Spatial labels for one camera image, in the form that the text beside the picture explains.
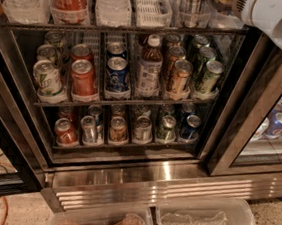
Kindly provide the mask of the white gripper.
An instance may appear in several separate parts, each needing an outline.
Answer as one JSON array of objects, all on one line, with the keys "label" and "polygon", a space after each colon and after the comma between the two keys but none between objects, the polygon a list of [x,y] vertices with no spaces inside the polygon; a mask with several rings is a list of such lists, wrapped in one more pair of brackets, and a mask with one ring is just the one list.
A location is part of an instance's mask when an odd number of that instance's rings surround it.
[{"label": "white gripper", "polygon": [[269,37],[282,37],[282,0],[213,0],[231,7],[233,14]]}]

